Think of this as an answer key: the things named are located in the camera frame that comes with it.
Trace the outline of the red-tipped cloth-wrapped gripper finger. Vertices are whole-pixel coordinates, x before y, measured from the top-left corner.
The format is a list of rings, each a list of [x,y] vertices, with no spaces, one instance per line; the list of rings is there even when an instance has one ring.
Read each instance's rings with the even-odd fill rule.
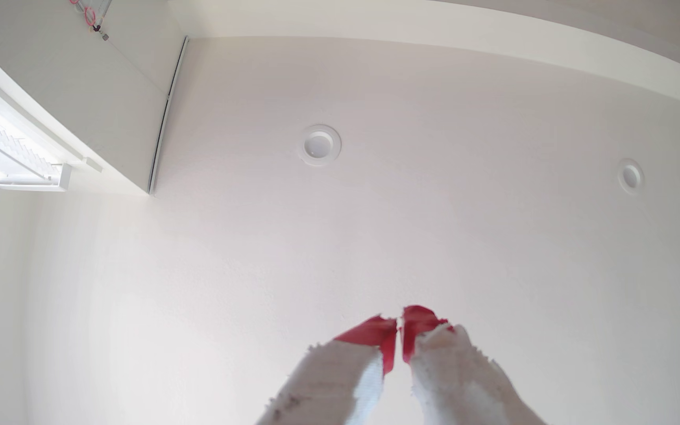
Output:
[[[462,325],[409,305],[401,336],[425,424],[544,424]]]
[[[394,367],[397,320],[371,317],[310,346],[257,424],[364,424]]]

